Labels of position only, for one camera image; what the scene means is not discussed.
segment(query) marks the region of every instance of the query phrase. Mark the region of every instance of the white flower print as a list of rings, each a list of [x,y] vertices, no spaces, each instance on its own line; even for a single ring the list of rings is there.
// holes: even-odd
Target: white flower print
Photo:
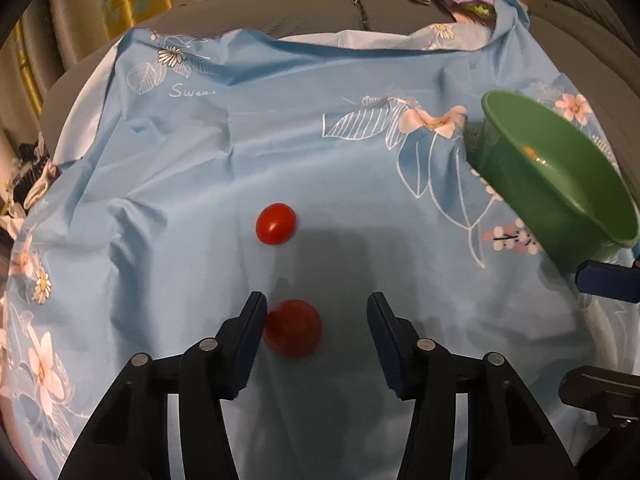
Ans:
[[[439,40],[453,40],[455,36],[450,23],[433,23],[427,28],[431,29]]]
[[[35,301],[37,304],[44,304],[51,294],[51,281],[49,280],[49,275],[42,267],[38,253],[33,253],[33,267],[36,272],[36,283],[33,294],[31,295],[31,301]]]
[[[493,187],[491,187],[491,186],[486,186],[486,187],[484,188],[484,190],[485,190],[488,194],[493,195],[493,197],[494,197],[496,200],[499,200],[500,202],[501,202],[502,200],[504,200],[504,199],[502,198],[502,196],[501,196],[500,194],[498,194],[498,192],[497,192]]]
[[[604,154],[604,156],[607,157],[607,160],[611,163],[611,165],[616,168],[618,166],[618,163],[616,162],[616,157],[613,155],[613,152],[609,147],[609,143],[606,140],[601,139],[600,137],[595,135],[591,136],[591,140],[596,145],[596,147]]]
[[[497,225],[491,231],[482,234],[482,241],[491,242],[494,251],[515,249],[517,253],[538,254],[540,244],[531,231],[524,225],[522,218],[504,227]]]
[[[186,55],[178,46],[168,45],[158,50],[158,63],[167,65],[169,68],[182,63],[185,59],[187,59]]]
[[[50,394],[54,394],[58,399],[65,397],[65,390],[62,386],[62,380],[52,368],[53,361],[53,344],[51,342],[51,334],[47,332],[42,339],[38,341],[35,331],[29,325],[29,336],[33,347],[29,348],[29,366],[36,380],[36,384],[40,389],[40,403],[42,410],[49,416],[53,412],[53,404]]]
[[[504,200],[502,196],[492,186],[489,186],[489,183],[482,176],[480,176],[480,173],[471,168],[471,174],[478,177],[480,182],[485,184],[484,190],[487,192],[487,194],[492,195],[496,200],[499,200],[500,202]]]

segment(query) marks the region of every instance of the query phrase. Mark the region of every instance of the pink flower print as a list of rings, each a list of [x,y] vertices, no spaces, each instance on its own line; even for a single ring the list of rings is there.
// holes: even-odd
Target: pink flower print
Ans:
[[[53,403],[51,395],[54,394],[58,399],[65,397],[65,391],[62,381],[53,368],[53,345],[51,343],[51,334],[47,332],[42,339],[38,341],[38,337],[31,325],[28,326],[29,336],[33,343],[33,348],[29,348],[29,366],[36,380],[36,385],[40,389],[40,403],[42,409],[47,415],[53,412]]]
[[[492,231],[482,234],[483,242],[492,242],[494,251],[515,249],[517,253],[538,254],[540,245],[536,237],[527,229],[521,218],[504,227],[497,225]]]
[[[562,100],[556,101],[556,107],[564,110],[562,115],[567,121],[573,121],[575,118],[582,126],[587,124],[588,115],[593,113],[586,97],[582,94],[575,97],[571,94],[562,94]]]
[[[445,139],[450,139],[456,129],[465,124],[465,117],[466,108],[460,105],[454,106],[442,117],[431,117],[420,108],[412,108],[402,114],[398,127],[401,133],[410,134],[421,126],[426,126]]]
[[[29,256],[29,250],[31,249],[31,235],[28,235],[26,240],[22,244],[22,250],[16,252],[9,264],[9,276],[12,274],[26,274],[31,276],[33,273],[33,264],[31,263],[31,257]]]

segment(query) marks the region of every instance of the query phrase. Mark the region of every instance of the daisy print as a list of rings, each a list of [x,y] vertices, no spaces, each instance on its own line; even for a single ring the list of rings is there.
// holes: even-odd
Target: daisy print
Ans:
[[[49,275],[42,267],[38,253],[33,253],[33,267],[36,273],[36,280],[31,301],[35,301],[37,304],[44,304],[51,294],[51,281],[49,280]]]
[[[431,29],[439,40],[453,40],[455,36],[453,25],[450,23],[433,23],[427,28]]]
[[[158,50],[158,63],[173,68],[186,59],[186,55],[178,46],[167,46]]]

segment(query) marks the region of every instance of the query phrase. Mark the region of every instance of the cherry tomato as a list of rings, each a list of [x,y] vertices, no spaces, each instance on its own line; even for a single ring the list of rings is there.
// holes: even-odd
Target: cherry tomato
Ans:
[[[322,320],[306,301],[286,300],[267,314],[262,338],[277,354],[304,357],[313,353],[322,338]]]
[[[283,244],[296,230],[296,213],[286,204],[275,203],[262,210],[255,222],[255,234],[263,244]]]

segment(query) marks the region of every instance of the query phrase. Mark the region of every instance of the leaf print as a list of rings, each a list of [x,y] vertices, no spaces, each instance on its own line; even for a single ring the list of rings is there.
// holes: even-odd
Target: leaf print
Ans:
[[[479,223],[495,198],[482,193],[484,184],[465,161],[461,139],[457,139],[447,159],[433,156],[438,145],[446,142],[440,136],[434,138],[429,176],[431,197],[450,222],[467,231],[469,251],[476,263],[484,267]]]
[[[47,461],[44,458],[44,452],[42,450],[42,440],[39,437],[35,436],[33,434],[33,431],[29,432],[29,440],[38,463],[41,465],[46,465]]]
[[[434,141],[433,132],[422,127],[406,137],[398,153],[398,173],[416,198],[420,198],[429,185],[429,159]]]
[[[177,65],[172,67],[174,69],[174,72],[180,75],[183,75],[185,77],[189,77],[191,75],[191,67],[189,66],[189,63],[184,61],[184,62],[180,62]]]
[[[127,85],[138,95],[149,92],[156,86],[153,65],[149,62],[144,62],[129,70],[129,73],[127,73]]]
[[[20,328],[22,329],[22,333],[28,337],[28,327],[33,322],[33,312],[30,312],[29,310],[23,310],[18,314],[18,320],[20,321]]]
[[[158,86],[166,76],[166,65],[162,63],[154,63],[154,85]]]
[[[389,126],[386,130],[385,144],[388,150],[392,150],[402,140],[404,140],[405,133],[400,130],[400,121],[404,116],[404,113],[409,109],[409,105],[406,100],[398,97],[390,97],[388,99],[389,108]]]
[[[372,97],[369,95],[365,95],[362,98],[362,104],[364,104],[365,106],[369,106],[372,105],[373,103],[379,103],[384,101],[386,98],[385,97]]]
[[[62,361],[60,360],[58,354],[56,354],[56,370],[58,371],[58,375],[60,377],[60,380],[62,381],[63,390],[65,391],[65,398],[62,402],[65,406],[68,406],[73,399],[75,388],[69,380],[69,376],[66,373],[65,365],[62,364]]]
[[[53,426],[56,428],[60,444],[62,444],[66,451],[71,450],[74,445],[74,433],[59,406],[55,404],[53,405],[50,417],[53,422]]]
[[[179,36],[167,36],[164,38],[164,47],[167,50],[177,48],[182,51],[189,48],[189,42],[185,43]]]
[[[196,72],[206,75],[213,75],[216,73],[216,66],[208,57],[196,56],[195,54],[187,53],[187,61]]]
[[[376,136],[388,125],[389,104],[381,99],[364,110],[348,114],[324,114],[322,116],[322,136],[344,140],[363,140]]]
[[[36,391],[33,381],[33,374],[31,373],[31,370],[29,369],[29,365],[27,363],[20,363],[20,365],[12,375],[11,382],[16,396],[33,396]]]
[[[536,81],[535,83],[530,84],[526,87],[522,93],[532,99],[542,102],[542,101],[552,101],[555,102],[559,98],[562,97],[562,87],[554,86],[551,87],[542,81]]]

